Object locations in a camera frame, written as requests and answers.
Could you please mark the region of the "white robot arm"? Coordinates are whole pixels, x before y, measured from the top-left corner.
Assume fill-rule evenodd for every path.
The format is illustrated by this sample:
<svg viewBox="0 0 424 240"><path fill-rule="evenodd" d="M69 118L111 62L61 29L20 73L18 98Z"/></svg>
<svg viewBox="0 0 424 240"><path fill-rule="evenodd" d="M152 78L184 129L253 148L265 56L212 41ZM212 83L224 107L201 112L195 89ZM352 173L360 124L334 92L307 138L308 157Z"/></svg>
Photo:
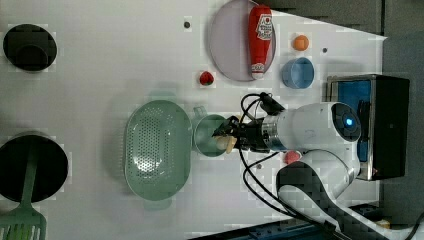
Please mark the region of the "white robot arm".
<svg viewBox="0 0 424 240"><path fill-rule="evenodd" d="M276 174L276 194L289 213L351 240L423 240L422 218L410 228L386 229L337 203L360 173L361 125L351 107L322 102L297 109L277 105L265 111L266 117L249 123L230 117L213 135L234 137L239 149L302 153Z"/></svg>

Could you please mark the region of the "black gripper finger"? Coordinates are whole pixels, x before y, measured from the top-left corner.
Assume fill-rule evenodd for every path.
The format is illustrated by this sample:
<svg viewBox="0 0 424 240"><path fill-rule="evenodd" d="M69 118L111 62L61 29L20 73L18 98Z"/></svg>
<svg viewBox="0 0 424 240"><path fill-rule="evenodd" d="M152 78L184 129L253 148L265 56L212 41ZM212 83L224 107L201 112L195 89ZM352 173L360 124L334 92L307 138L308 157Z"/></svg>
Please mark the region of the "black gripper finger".
<svg viewBox="0 0 424 240"><path fill-rule="evenodd" d="M240 149L240 150L247 149L247 138L245 134L234 135L234 138L236 139L236 142L234 144L234 147L236 149Z"/></svg>
<svg viewBox="0 0 424 240"><path fill-rule="evenodd" d="M222 124L213 132L213 137L218 136L233 136L239 128L239 119L236 116L231 116L225 119Z"/></svg>

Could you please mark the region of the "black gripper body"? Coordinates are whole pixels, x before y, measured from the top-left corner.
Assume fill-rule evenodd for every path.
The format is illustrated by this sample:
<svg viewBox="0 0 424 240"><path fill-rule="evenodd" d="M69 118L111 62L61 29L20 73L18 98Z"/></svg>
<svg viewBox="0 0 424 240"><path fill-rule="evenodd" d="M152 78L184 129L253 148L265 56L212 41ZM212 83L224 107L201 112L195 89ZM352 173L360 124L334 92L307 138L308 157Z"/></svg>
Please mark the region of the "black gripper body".
<svg viewBox="0 0 424 240"><path fill-rule="evenodd" d="M238 134L245 134L247 138L247 149L245 151L258 153L268 153L270 151L262 135L262 122L263 120L259 119L239 125Z"/></svg>

